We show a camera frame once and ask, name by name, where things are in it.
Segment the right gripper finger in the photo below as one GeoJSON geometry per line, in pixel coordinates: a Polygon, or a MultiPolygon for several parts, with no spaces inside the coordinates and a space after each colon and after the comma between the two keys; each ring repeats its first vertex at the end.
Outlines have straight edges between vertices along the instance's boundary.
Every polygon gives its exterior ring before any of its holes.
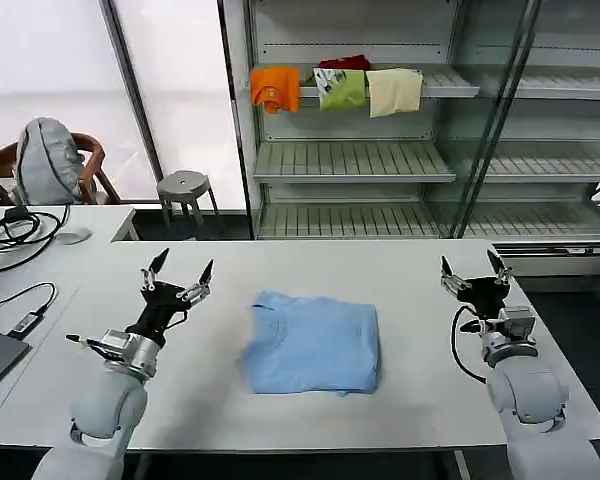
{"type": "Polygon", "coordinates": [[[453,272],[445,256],[441,257],[441,285],[451,294],[458,294],[469,288],[469,283],[453,272]]]}
{"type": "Polygon", "coordinates": [[[496,275],[495,283],[497,285],[508,285],[512,276],[512,268],[504,263],[502,258],[494,251],[487,251],[488,260],[496,275]]]}

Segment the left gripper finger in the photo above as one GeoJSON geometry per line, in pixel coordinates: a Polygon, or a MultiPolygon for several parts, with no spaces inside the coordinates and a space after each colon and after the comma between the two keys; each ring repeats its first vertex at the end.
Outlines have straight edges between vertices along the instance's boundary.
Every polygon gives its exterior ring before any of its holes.
{"type": "Polygon", "coordinates": [[[157,275],[164,266],[169,255],[170,249],[164,249],[159,255],[154,257],[147,268],[141,270],[142,285],[141,291],[155,291],[158,287],[165,285],[164,282],[157,279],[157,275]]]}
{"type": "Polygon", "coordinates": [[[198,281],[183,291],[176,294],[176,297],[187,303],[200,303],[210,294],[210,282],[212,278],[214,260],[210,260],[200,275],[198,281]]]}

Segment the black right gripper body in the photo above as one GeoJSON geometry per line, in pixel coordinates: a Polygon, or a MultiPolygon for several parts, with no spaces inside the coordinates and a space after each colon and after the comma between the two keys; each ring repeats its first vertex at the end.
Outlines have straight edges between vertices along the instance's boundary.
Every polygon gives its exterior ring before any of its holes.
{"type": "Polygon", "coordinates": [[[497,318],[505,307],[504,299],[510,292],[510,284],[496,277],[471,278],[457,293],[460,302],[473,306],[479,318],[497,318]]]}

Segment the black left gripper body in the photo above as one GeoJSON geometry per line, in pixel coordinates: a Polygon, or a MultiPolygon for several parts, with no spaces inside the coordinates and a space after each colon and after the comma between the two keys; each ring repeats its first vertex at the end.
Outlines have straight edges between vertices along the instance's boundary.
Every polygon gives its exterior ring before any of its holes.
{"type": "Polygon", "coordinates": [[[165,343],[164,332],[174,315],[187,315],[191,303],[181,295],[184,287],[156,281],[154,289],[142,288],[141,295],[146,302],[136,323],[126,327],[129,334],[137,334],[154,343],[165,343]]]}

